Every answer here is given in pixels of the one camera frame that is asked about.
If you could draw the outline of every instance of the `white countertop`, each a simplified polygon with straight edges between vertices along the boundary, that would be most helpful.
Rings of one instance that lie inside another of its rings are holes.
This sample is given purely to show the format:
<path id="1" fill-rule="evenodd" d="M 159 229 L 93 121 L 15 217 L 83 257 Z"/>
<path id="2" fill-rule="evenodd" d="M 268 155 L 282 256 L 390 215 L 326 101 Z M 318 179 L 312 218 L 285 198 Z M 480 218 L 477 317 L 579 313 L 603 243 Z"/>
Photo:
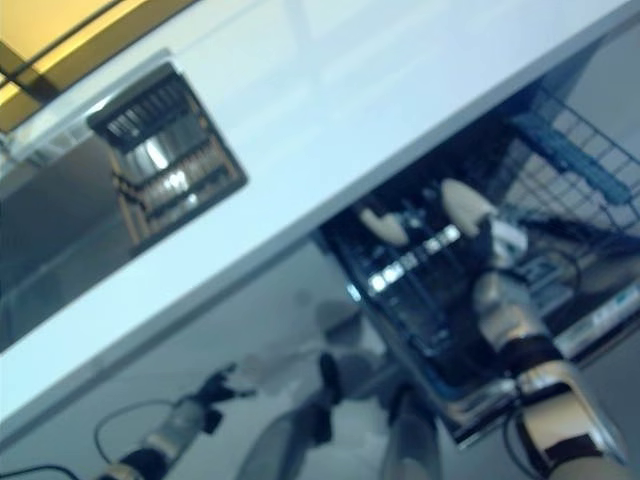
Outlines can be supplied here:
<path id="1" fill-rule="evenodd" d="M 174 61 L 249 183 L 2 354 L 0 444 L 212 308 L 279 251 L 639 7 L 263 0 L 219 21 L 225 3 L 186 10 L 24 127 L 23 141 L 52 128 L 65 105 L 103 88 L 110 71 L 134 66 L 131 52 L 164 46 L 154 38 L 170 32 Z"/>

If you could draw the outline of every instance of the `window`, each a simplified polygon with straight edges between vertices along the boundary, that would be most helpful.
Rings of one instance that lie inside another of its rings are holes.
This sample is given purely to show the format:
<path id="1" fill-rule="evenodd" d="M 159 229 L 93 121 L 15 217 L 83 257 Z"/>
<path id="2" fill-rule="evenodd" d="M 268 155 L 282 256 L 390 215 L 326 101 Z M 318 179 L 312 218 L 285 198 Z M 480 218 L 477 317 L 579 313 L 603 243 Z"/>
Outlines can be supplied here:
<path id="1" fill-rule="evenodd" d="M 0 0 L 0 132 L 197 0 Z"/>

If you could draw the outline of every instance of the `yellow light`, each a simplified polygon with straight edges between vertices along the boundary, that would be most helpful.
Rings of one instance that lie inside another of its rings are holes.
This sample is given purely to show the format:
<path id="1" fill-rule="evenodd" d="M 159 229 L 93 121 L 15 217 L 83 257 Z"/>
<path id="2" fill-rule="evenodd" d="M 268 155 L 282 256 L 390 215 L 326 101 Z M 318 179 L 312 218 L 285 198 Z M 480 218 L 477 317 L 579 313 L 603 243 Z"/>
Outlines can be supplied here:
<path id="1" fill-rule="evenodd" d="M 7 83 L 4 87 L 0 88 L 0 107 L 19 92 L 20 89 L 13 83 Z"/>

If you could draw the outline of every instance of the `wire rack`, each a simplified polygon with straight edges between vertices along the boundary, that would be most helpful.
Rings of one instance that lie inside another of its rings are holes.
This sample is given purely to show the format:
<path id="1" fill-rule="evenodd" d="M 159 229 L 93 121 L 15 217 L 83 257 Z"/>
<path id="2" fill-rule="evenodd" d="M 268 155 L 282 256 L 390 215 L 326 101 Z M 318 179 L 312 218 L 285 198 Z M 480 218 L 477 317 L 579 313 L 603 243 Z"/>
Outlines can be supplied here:
<path id="1" fill-rule="evenodd" d="M 551 245 L 578 260 L 640 251 L 640 162 L 538 90 L 525 109 L 497 108 L 372 193 L 402 217 L 409 246 L 375 238 L 353 209 L 325 226 L 366 304 L 425 360 L 423 371 L 440 393 L 457 398 L 490 378 L 496 363 L 468 302 L 480 266 L 441 207 L 439 184 L 447 177 L 524 225 L 533 253 Z M 568 263 L 560 267 L 573 268 Z"/>

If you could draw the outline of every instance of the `black cable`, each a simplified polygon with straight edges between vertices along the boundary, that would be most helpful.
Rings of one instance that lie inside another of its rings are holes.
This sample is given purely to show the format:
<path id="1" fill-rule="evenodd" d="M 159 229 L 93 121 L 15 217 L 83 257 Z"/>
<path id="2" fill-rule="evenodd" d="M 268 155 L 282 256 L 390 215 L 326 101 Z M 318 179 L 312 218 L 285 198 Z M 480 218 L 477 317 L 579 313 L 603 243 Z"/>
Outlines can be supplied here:
<path id="1" fill-rule="evenodd" d="M 511 439 L 509 438 L 509 424 L 515 418 L 518 412 L 519 410 L 511 411 L 502 423 L 502 441 L 504 443 L 504 448 L 507 451 L 507 455 L 509 455 L 509 458 L 511 459 L 513 464 L 518 467 L 518 470 L 520 470 L 527 478 L 530 478 L 532 480 L 542 480 L 542 477 L 540 475 L 530 470 L 518 457 L 518 455 L 516 455 L 516 452 L 513 449 L 513 445 L 511 444 Z"/>
<path id="2" fill-rule="evenodd" d="M 580 263 L 578 262 L 578 259 L 573 255 L 571 255 L 570 253 L 567 253 L 564 250 L 561 250 L 559 248 L 547 247 L 547 248 L 543 248 L 542 251 L 548 252 L 548 253 L 555 253 L 556 255 L 561 257 L 564 261 L 571 264 L 571 267 L 575 272 L 575 275 L 573 277 L 574 278 L 573 296 L 574 298 L 577 297 L 578 293 L 580 293 L 580 290 L 582 289 L 582 267 L 580 267 Z"/>
<path id="3" fill-rule="evenodd" d="M 109 413 L 108 415 L 102 417 L 102 419 L 100 419 L 98 423 L 96 423 L 95 427 L 93 427 L 93 444 L 95 445 L 96 450 L 98 451 L 98 454 L 100 455 L 100 457 L 102 457 L 102 459 L 106 463 L 110 464 L 112 463 L 112 461 L 109 458 L 109 456 L 105 453 L 104 448 L 102 447 L 102 443 L 100 441 L 100 433 L 102 432 L 102 429 L 109 422 L 111 422 L 112 420 L 115 420 L 116 418 L 122 415 L 125 415 L 129 412 L 133 412 L 134 410 L 138 410 L 140 408 L 152 407 L 152 406 L 172 407 L 173 403 L 168 400 L 144 400 L 142 402 L 132 403 L 130 405 L 124 406 L 122 408 L 119 408 Z"/>
<path id="4" fill-rule="evenodd" d="M 0 472 L 0 478 L 11 478 L 18 477 L 21 475 L 28 475 L 30 473 L 43 472 L 47 470 L 53 470 L 59 472 L 63 475 L 66 475 L 71 480 L 80 480 L 80 478 L 69 470 L 67 467 L 63 467 L 61 465 L 36 465 L 33 467 L 22 468 L 20 470 L 13 470 L 11 472 Z"/>

